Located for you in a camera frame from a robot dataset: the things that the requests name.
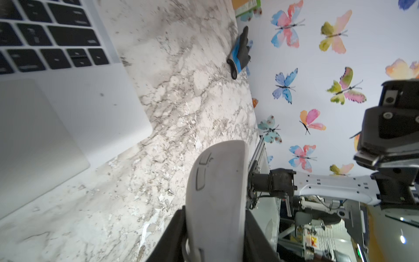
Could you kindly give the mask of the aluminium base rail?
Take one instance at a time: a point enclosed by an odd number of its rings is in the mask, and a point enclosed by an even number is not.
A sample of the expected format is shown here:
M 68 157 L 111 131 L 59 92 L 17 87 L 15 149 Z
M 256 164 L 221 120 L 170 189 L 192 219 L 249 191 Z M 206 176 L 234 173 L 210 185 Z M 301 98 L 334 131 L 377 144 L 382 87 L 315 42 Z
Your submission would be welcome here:
M 259 201 L 262 199 L 273 201 L 273 206 L 268 207 L 266 211 L 262 212 L 269 216 L 269 221 L 266 225 L 262 226 L 257 220 L 256 221 L 272 249 L 277 252 L 280 220 L 280 208 L 278 207 L 278 204 L 280 204 L 281 201 L 285 201 L 288 215 L 291 216 L 292 209 L 290 208 L 290 198 L 293 196 L 295 189 L 293 179 L 296 172 L 284 168 L 274 170 L 269 169 L 267 172 L 263 172 L 262 167 L 266 163 L 265 141 L 263 138 L 260 138 L 248 169 L 246 209 L 253 214 L 256 220 L 260 217 L 260 212 L 256 210 Z

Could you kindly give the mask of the green and white leaflet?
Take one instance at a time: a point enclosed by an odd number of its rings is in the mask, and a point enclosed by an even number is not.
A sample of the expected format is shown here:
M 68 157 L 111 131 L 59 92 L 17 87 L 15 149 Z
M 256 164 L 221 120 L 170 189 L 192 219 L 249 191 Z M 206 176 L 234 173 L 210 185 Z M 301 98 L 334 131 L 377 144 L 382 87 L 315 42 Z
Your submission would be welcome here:
M 261 7 L 260 0 L 245 0 L 245 1 L 232 1 L 233 9 L 235 11 L 235 16 L 239 17 L 249 11 L 258 9 Z

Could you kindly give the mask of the silver laptop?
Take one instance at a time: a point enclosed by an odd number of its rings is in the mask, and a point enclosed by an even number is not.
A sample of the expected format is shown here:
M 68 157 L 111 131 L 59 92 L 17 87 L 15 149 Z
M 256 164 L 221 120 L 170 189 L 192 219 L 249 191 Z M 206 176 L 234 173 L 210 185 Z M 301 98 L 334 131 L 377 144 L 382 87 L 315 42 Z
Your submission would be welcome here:
M 97 1 L 1 2 L 1 217 L 151 133 Z

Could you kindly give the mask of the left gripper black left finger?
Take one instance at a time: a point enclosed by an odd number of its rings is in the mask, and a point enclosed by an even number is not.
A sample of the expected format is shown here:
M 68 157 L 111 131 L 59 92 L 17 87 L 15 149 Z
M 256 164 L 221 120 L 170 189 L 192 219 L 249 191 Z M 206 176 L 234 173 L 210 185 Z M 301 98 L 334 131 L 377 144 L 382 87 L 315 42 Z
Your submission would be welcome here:
M 174 213 L 146 262 L 184 262 L 182 241 L 187 234 L 185 206 Z

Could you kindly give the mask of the black and blue work glove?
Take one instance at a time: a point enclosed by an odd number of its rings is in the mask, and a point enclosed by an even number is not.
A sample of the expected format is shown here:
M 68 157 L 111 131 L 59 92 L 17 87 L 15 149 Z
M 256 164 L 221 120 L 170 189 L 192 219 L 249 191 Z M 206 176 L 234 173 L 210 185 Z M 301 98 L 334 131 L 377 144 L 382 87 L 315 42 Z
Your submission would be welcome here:
M 237 76 L 243 71 L 249 74 L 248 64 L 251 61 L 249 52 L 253 46 L 253 41 L 248 39 L 248 32 L 249 27 L 245 26 L 227 59 L 233 80 L 236 80 Z

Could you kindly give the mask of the grey wireless mouse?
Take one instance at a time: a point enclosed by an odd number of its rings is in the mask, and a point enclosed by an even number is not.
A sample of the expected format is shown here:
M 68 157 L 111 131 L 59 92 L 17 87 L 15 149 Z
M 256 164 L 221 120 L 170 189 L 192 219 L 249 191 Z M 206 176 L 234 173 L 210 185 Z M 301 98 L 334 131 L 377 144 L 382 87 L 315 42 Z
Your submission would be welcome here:
M 242 261 L 247 171 L 242 140 L 215 144 L 195 161 L 185 195 L 190 261 Z

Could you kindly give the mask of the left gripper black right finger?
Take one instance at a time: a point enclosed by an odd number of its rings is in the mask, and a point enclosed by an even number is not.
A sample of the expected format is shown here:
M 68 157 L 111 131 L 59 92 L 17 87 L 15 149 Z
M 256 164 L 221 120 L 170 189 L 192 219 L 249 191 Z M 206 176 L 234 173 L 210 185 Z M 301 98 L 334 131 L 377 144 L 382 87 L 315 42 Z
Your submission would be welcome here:
M 253 214 L 248 210 L 244 226 L 244 261 L 280 262 L 277 252 L 272 249 Z

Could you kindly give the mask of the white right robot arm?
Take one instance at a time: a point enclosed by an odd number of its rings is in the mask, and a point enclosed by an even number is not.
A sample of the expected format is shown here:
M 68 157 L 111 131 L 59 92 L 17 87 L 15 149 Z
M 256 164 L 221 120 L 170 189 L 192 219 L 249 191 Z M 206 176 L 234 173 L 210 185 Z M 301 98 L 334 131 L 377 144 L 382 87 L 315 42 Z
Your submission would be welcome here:
M 295 196 L 314 195 L 339 200 L 338 208 L 355 201 L 386 212 L 414 215 L 419 211 L 419 81 L 383 83 L 377 107 L 364 113 L 355 164 L 371 175 L 350 176 L 352 164 L 330 166 L 331 177 L 298 175 L 294 169 L 274 169 L 248 176 L 252 205 L 260 197 L 289 203 Z

